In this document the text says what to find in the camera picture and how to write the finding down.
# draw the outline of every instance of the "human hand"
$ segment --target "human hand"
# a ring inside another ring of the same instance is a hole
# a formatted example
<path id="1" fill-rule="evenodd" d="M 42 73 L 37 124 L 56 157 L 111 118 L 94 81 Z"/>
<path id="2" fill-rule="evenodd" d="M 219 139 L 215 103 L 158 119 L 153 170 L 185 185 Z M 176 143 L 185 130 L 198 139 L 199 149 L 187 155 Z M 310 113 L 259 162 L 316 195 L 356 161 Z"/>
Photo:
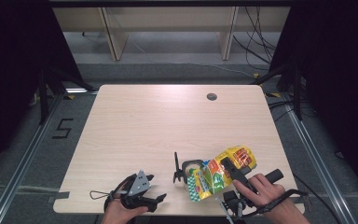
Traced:
<path id="1" fill-rule="evenodd" d="M 234 187 L 256 207 L 264 206 L 284 194 L 282 185 L 271 184 L 265 176 L 258 174 L 249 179 L 249 183 L 257 190 L 257 194 L 246 188 L 240 181 L 234 180 Z M 264 214 L 273 223 L 309 223 L 290 199 L 286 199 L 270 212 Z"/>
<path id="2" fill-rule="evenodd" d="M 133 217 L 147 212 L 147 209 L 147 207 L 127 209 L 123 206 L 120 199 L 114 199 L 106 208 L 102 224 L 126 224 Z"/>

